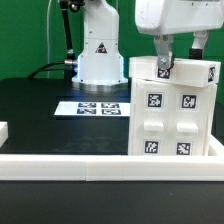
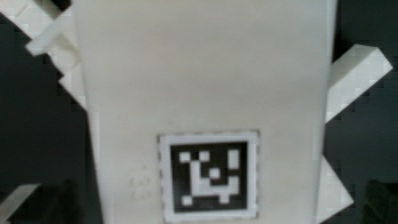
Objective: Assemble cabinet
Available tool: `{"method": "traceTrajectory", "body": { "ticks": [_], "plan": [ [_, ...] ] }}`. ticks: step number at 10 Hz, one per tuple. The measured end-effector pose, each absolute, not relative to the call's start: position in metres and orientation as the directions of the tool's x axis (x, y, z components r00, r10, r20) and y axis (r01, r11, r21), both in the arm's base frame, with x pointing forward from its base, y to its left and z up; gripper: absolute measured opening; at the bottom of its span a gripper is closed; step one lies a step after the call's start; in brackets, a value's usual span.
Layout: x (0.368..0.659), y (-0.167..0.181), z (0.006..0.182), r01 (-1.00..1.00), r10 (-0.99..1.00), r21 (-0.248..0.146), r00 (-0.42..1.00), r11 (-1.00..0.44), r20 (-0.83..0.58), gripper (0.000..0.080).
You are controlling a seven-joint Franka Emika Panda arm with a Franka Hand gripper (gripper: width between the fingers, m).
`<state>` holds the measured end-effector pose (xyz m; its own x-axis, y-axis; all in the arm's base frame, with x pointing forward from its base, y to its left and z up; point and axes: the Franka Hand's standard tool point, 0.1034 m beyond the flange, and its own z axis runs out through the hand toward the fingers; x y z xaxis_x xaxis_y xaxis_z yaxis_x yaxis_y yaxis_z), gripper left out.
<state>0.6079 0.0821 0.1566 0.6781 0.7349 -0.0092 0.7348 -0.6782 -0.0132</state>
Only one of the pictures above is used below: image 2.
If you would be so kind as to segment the gripper left finger with black tip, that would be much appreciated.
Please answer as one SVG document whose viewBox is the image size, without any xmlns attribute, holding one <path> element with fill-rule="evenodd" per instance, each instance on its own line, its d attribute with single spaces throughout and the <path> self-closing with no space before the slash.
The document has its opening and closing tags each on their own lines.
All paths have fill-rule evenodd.
<svg viewBox="0 0 398 224">
<path fill-rule="evenodd" d="M 0 190 L 0 224 L 83 224 L 78 186 L 19 184 Z"/>
</svg>

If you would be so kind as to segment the gripper right finger with black tip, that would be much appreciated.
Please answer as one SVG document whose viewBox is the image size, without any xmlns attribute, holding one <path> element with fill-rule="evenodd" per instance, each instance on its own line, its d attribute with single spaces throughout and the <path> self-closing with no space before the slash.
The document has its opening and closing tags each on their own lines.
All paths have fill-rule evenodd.
<svg viewBox="0 0 398 224">
<path fill-rule="evenodd" d="M 366 184 L 360 224 L 398 224 L 398 182 Z"/>
</svg>

